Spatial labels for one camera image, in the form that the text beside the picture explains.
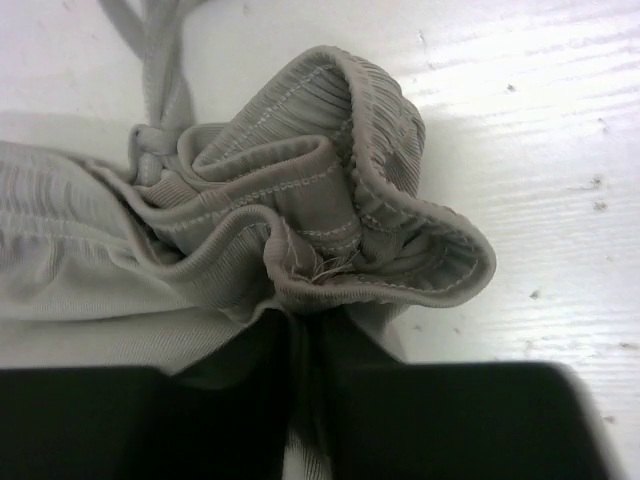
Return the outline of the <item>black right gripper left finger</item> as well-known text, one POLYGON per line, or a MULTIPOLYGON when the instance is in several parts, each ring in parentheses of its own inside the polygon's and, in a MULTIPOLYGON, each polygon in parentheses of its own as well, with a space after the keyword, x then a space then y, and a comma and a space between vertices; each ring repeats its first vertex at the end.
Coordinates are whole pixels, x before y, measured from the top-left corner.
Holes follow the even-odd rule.
POLYGON ((278 479, 289 326, 267 311, 176 375, 153 367, 3 370, 5 479, 278 479))

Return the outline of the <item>grey trousers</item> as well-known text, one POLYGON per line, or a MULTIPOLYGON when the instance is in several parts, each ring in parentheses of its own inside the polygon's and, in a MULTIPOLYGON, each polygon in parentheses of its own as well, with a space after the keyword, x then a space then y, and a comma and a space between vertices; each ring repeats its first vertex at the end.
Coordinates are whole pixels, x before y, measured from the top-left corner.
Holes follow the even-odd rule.
POLYGON ((286 479, 332 479, 300 316, 341 307, 382 346, 409 306, 475 297, 495 253, 465 217, 418 198, 425 126, 377 65, 314 47, 231 121, 196 124, 186 7, 102 9, 142 62, 147 120, 123 170, 2 143, 1 363, 178 375, 278 312, 294 414, 276 461, 286 479))

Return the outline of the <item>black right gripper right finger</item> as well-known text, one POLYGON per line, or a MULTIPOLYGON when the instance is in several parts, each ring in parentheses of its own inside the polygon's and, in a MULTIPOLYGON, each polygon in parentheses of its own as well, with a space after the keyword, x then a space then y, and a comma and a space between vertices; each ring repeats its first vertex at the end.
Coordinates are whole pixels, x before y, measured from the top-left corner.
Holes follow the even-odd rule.
POLYGON ((618 479, 590 399, 547 362, 406 363, 342 312, 308 324, 337 479, 618 479))

